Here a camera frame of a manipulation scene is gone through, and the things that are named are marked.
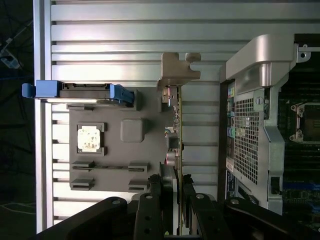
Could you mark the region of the green RAM stick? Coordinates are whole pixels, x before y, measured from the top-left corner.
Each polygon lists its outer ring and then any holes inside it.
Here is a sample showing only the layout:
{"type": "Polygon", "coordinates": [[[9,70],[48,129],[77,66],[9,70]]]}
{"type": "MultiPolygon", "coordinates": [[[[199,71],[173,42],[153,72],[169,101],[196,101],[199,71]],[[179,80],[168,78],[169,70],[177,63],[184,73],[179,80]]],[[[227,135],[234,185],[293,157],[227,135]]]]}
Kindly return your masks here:
{"type": "Polygon", "coordinates": [[[71,166],[72,170],[83,170],[83,171],[92,171],[92,170],[125,170],[129,172],[147,172],[148,164],[131,164],[128,166],[112,166],[112,165],[94,165],[94,164],[73,164],[71,166]]]}

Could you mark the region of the grey parts rack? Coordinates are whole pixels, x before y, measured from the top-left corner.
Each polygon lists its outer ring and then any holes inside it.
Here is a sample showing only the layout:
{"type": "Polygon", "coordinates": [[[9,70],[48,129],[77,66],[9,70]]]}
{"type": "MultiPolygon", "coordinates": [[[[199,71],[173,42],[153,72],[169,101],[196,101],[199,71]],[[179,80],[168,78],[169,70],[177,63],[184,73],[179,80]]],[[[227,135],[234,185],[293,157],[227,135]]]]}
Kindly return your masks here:
{"type": "Polygon", "coordinates": [[[137,87],[133,107],[69,105],[69,186],[73,191],[145,192],[159,174],[169,151],[165,134],[173,126],[173,109],[154,87],[137,87]],[[78,149],[78,130],[100,130],[98,152],[78,149]],[[148,164],[147,172],[72,170],[72,165],[129,166],[148,164]]]}

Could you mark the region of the open black PC case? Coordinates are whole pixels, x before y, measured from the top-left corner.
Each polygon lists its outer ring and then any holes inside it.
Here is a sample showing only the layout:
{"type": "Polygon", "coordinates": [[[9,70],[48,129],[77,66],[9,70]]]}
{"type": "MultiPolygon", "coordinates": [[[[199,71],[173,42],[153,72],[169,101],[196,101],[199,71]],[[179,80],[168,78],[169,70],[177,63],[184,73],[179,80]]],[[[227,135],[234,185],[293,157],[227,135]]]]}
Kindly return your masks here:
{"type": "Polygon", "coordinates": [[[282,215],[271,177],[280,177],[284,143],[278,96],[290,73],[320,73],[320,33],[255,37],[220,69],[220,198],[244,198],[282,215]]]}

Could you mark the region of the silver CPU chip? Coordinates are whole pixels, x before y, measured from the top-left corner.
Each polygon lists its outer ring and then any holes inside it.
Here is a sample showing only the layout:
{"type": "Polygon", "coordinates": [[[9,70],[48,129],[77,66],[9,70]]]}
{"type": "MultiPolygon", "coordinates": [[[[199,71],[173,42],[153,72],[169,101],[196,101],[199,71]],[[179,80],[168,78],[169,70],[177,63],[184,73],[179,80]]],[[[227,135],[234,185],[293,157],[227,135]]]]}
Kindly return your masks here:
{"type": "Polygon", "coordinates": [[[96,126],[82,126],[77,130],[77,147],[86,153],[98,152],[101,147],[101,131],[96,126]]]}

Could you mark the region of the green motherboard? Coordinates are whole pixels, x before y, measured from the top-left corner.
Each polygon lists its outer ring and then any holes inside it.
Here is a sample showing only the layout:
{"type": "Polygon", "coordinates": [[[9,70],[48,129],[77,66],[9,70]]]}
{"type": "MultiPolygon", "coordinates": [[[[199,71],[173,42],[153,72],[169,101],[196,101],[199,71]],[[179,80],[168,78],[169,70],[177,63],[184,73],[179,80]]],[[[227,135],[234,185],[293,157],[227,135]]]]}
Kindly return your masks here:
{"type": "Polygon", "coordinates": [[[270,179],[270,192],[279,197],[283,215],[300,221],[320,222],[320,144],[299,144],[290,140],[296,131],[291,106],[320,103],[320,73],[289,73],[280,88],[277,128],[284,141],[280,155],[282,174],[270,179]]]}

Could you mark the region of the CPU socket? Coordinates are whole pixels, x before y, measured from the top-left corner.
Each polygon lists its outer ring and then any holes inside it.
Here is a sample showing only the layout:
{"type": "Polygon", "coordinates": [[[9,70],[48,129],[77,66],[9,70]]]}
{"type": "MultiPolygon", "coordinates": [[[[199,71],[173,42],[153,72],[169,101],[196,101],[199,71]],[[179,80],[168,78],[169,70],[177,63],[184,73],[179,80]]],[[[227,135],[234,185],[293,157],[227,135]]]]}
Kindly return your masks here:
{"type": "Polygon", "coordinates": [[[295,113],[295,133],[292,142],[305,145],[320,145],[320,102],[301,102],[290,109],[295,113]]]}

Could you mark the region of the hard disk with blue caddy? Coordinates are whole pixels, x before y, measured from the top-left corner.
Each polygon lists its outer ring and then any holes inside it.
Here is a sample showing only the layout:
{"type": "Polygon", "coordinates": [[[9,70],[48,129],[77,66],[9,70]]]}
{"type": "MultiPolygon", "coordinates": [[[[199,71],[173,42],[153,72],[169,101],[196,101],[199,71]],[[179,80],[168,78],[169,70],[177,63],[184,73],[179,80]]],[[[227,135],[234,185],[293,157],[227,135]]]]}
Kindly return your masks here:
{"type": "Polygon", "coordinates": [[[21,95],[24,98],[52,104],[87,104],[134,106],[135,93],[119,84],[66,83],[57,80],[37,80],[35,85],[23,83],[21,95]]]}

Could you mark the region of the white power strip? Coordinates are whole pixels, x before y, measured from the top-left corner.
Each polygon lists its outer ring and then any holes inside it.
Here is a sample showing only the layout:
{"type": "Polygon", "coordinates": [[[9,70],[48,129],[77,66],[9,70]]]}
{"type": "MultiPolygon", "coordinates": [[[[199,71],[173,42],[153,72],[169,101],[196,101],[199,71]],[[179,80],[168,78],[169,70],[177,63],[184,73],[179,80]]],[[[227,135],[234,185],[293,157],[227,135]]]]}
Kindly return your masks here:
{"type": "Polygon", "coordinates": [[[0,50],[0,61],[4,63],[9,69],[19,69],[20,64],[17,58],[8,50],[0,50]]]}

